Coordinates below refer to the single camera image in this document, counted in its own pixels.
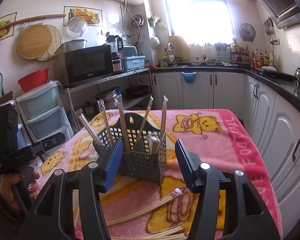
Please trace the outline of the person's left hand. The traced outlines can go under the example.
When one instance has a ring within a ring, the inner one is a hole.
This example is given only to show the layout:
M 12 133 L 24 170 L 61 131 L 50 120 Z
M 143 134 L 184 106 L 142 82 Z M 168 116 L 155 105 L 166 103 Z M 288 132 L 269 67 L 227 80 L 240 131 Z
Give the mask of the person's left hand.
M 22 207 L 19 205 L 17 197 L 19 197 L 24 189 L 23 179 L 25 176 L 23 174 L 9 173 L 5 174 L 0 181 L 0 195 L 6 204 L 15 213 L 19 213 Z M 40 174 L 37 171 L 33 172 L 33 180 L 28 184 L 26 195 L 35 199 L 39 194 L 38 179 Z

